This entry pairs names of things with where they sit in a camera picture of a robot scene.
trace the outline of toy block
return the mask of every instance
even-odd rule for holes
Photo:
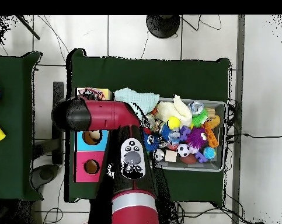
[[[198,160],[198,162],[203,163],[203,162],[207,162],[208,159],[201,154],[200,151],[198,151],[197,153],[194,154],[194,157]]]
[[[76,90],[77,90],[77,95],[81,95],[84,92],[85,93],[92,92],[95,94],[96,92],[101,92],[103,98],[100,100],[111,100],[112,99],[112,93],[109,89],[98,89],[96,87],[78,87]]]
[[[105,151],[108,131],[78,131],[76,134],[77,151]]]
[[[215,116],[215,109],[214,108],[205,108],[205,110],[207,111],[207,116],[208,116],[209,120],[211,118],[214,118],[214,116]]]
[[[211,146],[212,148],[216,148],[218,146],[218,141],[215,138],[213,131],[211,130],[208,122],[206,121],[202,127],[205,129],[205,133],[207,136],[207,140],[208,140],[208,145]]]
[[[165,162],[176,162],[177,152],[166,150]]]
[[[104,155],[104,151],[77,152],[75,182],[98,182]]]

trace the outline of round hole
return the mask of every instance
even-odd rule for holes
[[[84,131],[82,139],[88,145],[97,145],[102,139],[102,131]]]
[[[88,160],[84,165],[83,169],[85,169],[86,173],[95,174],[99,170],[99,164],[95,160]]]

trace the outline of dark green tablecloth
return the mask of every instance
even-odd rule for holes
[[[40,200],[30,185],[32,159],[32,75],[39,52],[0,56],[0,198]]]
[[[161,97],[172,97],[175,93],[182,99],[227,101],[227,58],[211,62],[85,56],[83,49],[74,49],[68,55],[68,96],[74,94],[75,87],[108,88],[112,92],[128,87],[139,93],[158,93]],[[67,150],[74,150],[73,138]],[[72,152],[66,166],[65,186],[69,183],[69,187],[65,188],[65,199],[93,198],[96,185],[73,182]],[[223,171],[165,170],[172,201],[214,201],[218,205],[222,205],[223,174]]]

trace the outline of black stand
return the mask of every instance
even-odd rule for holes
[[[64,98],[64,83],[53,83],[53,107]],[[35,189],[52,181],[58,170],[58,165],[63,163],[63,132],[54,124],[52,125],[51,139],[36,142],[33,147],[33,160],[41,155],[51,152],[53,165],[46,164],[33,169],[32,184]]]
[[[25,19],[21,15],[15,15],[22,24],[26,26],[26,28],[34,35],[38,40],[40,39],[39,35],[30,27],[29,24],[25,21]]]

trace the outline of plastic bin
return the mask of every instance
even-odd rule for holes
[[[159,98],[160,102],[172,102],[172,98]],[[194,100],[183,100],[185,104],[189,104]],[[168,170],[184,170],[184,171],[197,171],[197,172],[220,172],[225,167],[225,148],[226,148],[226,132],[227,132],[227,119],[228,119],[228,106],[225,102],[221,101],[208,101],[200,100],[204,103],[204,107],[215,109],[215,115],[221,119],[220,124],[213,129],[213,133],[218,140],[219,145],[215,148],[217,155],[205,163],[185,164],[180,161],[177,155],[176,162],[161,162],[163,169]]]

